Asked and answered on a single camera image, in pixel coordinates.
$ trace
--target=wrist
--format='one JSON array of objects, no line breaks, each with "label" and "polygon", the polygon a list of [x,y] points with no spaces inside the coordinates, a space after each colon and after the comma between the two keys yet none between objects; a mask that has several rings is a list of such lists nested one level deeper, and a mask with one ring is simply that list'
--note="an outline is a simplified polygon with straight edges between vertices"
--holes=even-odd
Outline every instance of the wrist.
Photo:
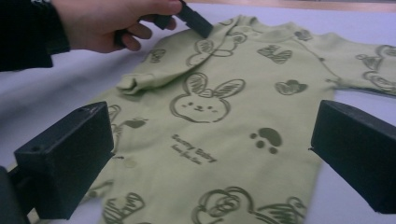
[{"label": "wrist", "polygon": [[32,0],[32,5],[47,53],[57,54],[69,51],[70,45],[61,19],[50,0]]}]

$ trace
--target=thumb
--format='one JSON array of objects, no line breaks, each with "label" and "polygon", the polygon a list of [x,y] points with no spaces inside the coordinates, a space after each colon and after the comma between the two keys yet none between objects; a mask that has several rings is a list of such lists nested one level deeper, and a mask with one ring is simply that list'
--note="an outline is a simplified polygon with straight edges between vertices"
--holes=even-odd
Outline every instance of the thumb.
[{"label": "thumb", "polygon": [[145,16],[149,14],[159,15],[175,15],[181,8],[182,4],[179,0],[127,0],[129,9],[139,14],[139,16]]}]

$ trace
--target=black handheld tool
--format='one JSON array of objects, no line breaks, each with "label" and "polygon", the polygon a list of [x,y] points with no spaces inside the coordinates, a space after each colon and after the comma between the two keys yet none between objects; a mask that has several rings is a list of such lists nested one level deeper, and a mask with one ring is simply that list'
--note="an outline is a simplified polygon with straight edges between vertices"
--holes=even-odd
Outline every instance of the black handheld tool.
[{"label": "black handheld tool", "polygon": [[[187,6],[187,3],[183,0],[179,0],[182,4],[181,11],[177,14],[177,17],[182,21],[186,22],[186,25],[198,33],[201,37],[207,38],[213,29],[213,25],[210,24],[204,17],[202,17],[198,12],[192,10]],[[154,24],[160,29],[165,29],[169,24],[172,16],[155,15]],[[127,34],[126,30],[119,30],[114,36],[114,43],[125,47],[122,43],[121,37],[123,34]]]},{"label": "black handheld tool", "polygon": [[396,127],[322,101],[311,146],[376,212],[396,214]]},{"label": "black handheld tool", "polygon": [[40,218],[70,218],[113,156],[105,102],[83,106],[15,151],[18,166],[0,167],[0,223],[27,224]]}]

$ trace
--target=green baby shirt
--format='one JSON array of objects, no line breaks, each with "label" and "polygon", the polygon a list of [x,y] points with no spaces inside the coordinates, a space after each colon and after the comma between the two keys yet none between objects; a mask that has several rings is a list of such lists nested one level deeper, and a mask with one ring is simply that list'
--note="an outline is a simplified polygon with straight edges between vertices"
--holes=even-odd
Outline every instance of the green baby shirt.
[{"label": "green baby shirt", "polygon": [[303,223],[310,138],[336,88],[395,94],[396,48],[239,16],[162,39],[107,101],[115,156],[101,223]]}]

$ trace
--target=paw print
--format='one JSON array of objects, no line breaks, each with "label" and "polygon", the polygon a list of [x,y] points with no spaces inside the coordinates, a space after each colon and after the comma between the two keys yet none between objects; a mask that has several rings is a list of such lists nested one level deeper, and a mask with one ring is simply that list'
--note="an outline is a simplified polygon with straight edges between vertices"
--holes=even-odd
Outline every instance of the paw print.
[{"label": "paw print", "polygon": [[257,140],[257,148],[265,148],[266,142],[270,144],[269,151],[271,154],[276,154],[278,149],[282,145],[282,138],[280,134],[271,128],[261,128],[256,133],[250,135],[251,139]]}]

